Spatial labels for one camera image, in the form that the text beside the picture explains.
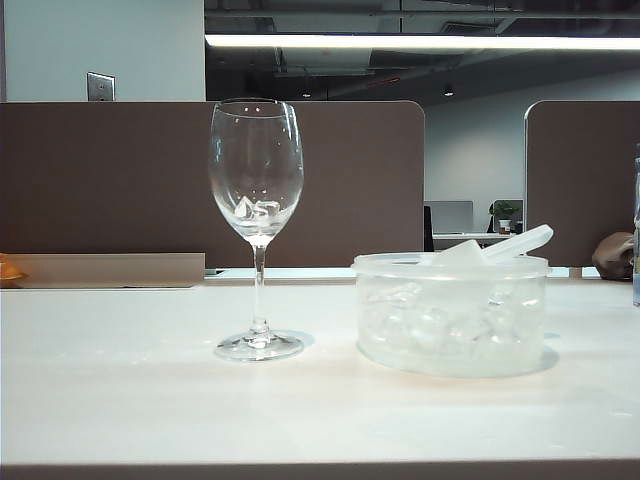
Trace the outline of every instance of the light switch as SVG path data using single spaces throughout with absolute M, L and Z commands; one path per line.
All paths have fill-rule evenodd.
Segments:
M 113 102 L 116 99 L 116 77 L 87 73 L 87 98 L 90 102 Z

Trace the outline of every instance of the ceiling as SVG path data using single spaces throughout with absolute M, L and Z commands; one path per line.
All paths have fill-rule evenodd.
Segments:
M 206 33 L 637 36 L 640 0 L 205 0 Z M 631 53 L 207 47 L 207 98 L 423 104 L 640 68 Z

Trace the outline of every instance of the office cubicle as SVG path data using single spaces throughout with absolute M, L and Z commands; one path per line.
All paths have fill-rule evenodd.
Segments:
M 250 266 L 209 191 L 213 103 L 0 105 L 0 251 L 205 252 Z M 305 185 L 269 266 L 348 266 L 423 247 L 424 115 L 413 102 L 294 104 Z
M 544 101 L 526 116 L 526 228 L 555 235 L 532 252 L 554 266 L 591 265 L 598 243 L 633 232 L 640 102 Z

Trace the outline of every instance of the ceiling lamp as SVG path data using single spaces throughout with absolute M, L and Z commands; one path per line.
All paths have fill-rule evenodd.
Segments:
M 212 47 L 367 48 L 393 50 L 640 50 L 640 38 L 461 37 L 443 35 L 205 35 Z

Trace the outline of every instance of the plastic lid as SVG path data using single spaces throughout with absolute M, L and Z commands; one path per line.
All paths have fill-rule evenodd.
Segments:
M 496 265 L 433 266 L 429 262 L 436 253 L 378 253 L 355 258 L 353 268 L 358 274 L 393 278 L 433 280 L 479 280 L 545 277 L 550 272 L 545 258 L 519 256 Z

